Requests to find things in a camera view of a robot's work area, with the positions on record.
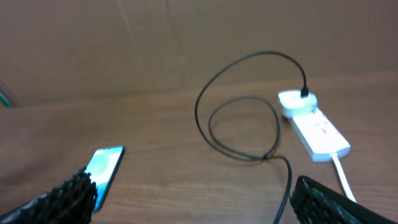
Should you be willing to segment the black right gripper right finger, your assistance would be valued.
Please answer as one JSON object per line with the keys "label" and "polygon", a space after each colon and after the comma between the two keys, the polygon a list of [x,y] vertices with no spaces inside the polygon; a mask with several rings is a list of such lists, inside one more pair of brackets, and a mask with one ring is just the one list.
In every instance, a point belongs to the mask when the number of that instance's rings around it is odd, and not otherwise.
{"label": "black right gripper right finger", "polygon": [[305,175],[297,179],[290,204],[300,223],[395,224]]}

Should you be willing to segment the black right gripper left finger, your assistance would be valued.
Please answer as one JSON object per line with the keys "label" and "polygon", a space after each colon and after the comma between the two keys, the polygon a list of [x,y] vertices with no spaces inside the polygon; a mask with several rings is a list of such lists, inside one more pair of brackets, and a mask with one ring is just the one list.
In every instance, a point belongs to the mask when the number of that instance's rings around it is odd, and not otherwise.
{"label": "black right gripper left finger", "polygon": [[98,198],[83,167],[69,180],[1,215],[1,224],[89,224]]}

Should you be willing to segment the blue Galaxy smartphone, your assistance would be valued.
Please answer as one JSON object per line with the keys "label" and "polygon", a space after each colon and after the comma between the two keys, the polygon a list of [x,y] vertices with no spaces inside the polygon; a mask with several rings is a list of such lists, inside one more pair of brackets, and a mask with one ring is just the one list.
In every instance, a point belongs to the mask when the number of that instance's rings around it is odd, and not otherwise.
{"label": "blue Galaxy smartphone", "polygon": [[100,211],[106,200],[124,152],[124,146],[97,149],[86,167],[85,172],[90,173],[90,180],[96,184],[98,194],[93,210],[94,213]]}

